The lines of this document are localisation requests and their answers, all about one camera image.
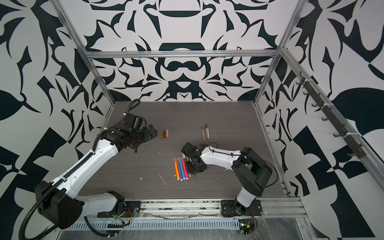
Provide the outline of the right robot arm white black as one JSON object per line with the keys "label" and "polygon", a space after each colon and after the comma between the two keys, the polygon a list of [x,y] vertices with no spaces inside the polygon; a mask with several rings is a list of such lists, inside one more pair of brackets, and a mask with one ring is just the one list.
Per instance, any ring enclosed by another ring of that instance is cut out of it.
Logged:
{"label": "right robot arm white black", "polygon": [[187,142],[181,152],[189,158],[186,166],[192,175],[205,171],[208,165],[232,170],[242,185],[236,202],[243,208],[249,208],[257,197],[262,196],[274,172],[267,161],[248,147],[241,151],[228,151]]}

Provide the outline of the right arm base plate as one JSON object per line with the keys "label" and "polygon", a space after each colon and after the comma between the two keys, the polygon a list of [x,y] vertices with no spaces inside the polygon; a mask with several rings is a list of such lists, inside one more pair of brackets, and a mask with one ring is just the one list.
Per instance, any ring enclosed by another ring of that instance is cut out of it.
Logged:
{"label": "right arm base plate", "polygon": [[221,214],[225,218],[239,217],[239,216],[261,216],[262,215],[261,202],[257,199],[253,200],[249,207],[244,207],[236,200],[221,200]]}

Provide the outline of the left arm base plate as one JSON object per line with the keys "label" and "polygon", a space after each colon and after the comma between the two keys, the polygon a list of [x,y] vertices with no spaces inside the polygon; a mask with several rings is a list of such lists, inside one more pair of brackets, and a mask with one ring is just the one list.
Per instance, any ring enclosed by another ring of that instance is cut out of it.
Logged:
{"label": "left arm base plate", "polygon": [[98,218],[112,218],[119,216],[120,218],[130,218],[140,213],[140,201],[124,201],[117,202],[110,212],[101,212],[97,214]]}

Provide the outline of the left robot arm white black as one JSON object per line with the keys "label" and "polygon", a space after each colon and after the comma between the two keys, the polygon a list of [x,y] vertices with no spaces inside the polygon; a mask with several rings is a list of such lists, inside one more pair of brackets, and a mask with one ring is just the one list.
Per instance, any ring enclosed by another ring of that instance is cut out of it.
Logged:
{"label": "left robot arm white black", "polygon": [[50,183],[42,181],[35,188],[37,211],[60,229],[90,215],[121,215],[124,197],[115,191],[101,195],[80,196],[88,180],[111,158],[125,148],[139,146],[157,137],[158,132],[146,119],[127,114],[122,123],[103,130],[93,148],[76,164]]}

